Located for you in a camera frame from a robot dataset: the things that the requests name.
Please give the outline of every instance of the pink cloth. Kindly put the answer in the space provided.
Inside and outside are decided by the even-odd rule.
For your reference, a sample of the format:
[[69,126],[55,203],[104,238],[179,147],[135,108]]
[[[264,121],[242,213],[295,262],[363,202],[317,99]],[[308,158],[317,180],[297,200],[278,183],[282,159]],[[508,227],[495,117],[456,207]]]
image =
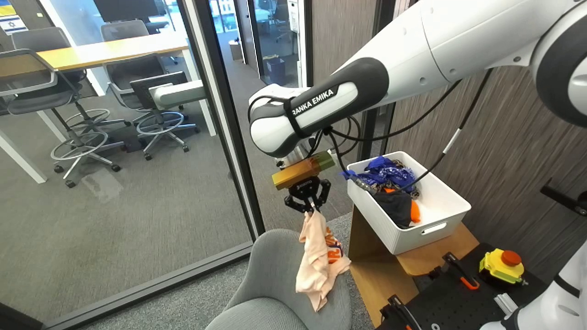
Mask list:
[[324,235],[324,216],[317,211],[311,214],[306,213],[304,225],[299,233],[299,240],[304,242],[304,255],[297,269],[295,291],[308,295],[313,312],[319,312],[326,304],[326,295],[332,290],[335,277],[350,266],[346,257],[328,264]]

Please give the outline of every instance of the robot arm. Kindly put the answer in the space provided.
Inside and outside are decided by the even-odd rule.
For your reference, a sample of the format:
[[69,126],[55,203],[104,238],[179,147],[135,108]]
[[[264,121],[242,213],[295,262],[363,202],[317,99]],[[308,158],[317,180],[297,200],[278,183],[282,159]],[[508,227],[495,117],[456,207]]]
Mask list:
[[253,101],[251,137],[262,152],[286,156],[299,139],[343,117],[491,66],[530,66],[543,101],[563,119],[587,126],[585,29],[585,0],[422,0],[326,82],[295,97],[286,88],[260,90],[256,95],[273,101]]

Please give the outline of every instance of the white bin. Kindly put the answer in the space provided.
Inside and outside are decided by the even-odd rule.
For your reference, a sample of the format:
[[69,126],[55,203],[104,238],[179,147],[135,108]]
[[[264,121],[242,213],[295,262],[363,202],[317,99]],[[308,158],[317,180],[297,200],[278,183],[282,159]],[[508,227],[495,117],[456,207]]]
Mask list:
[[[425,172],[425,167],[401,150],[385,154],[385,158],[403,163],[414,176]],[[370,159],[350,163],[346,169],[363,172]],[[449,236],[471,209],[462,196],[440,181],[433,172],[423,176],[416,187],[420,192],[416,198],[420,224],[400,229],[367,191],[359,189],[352,180],[346,183],[350,200],[392,255]]]

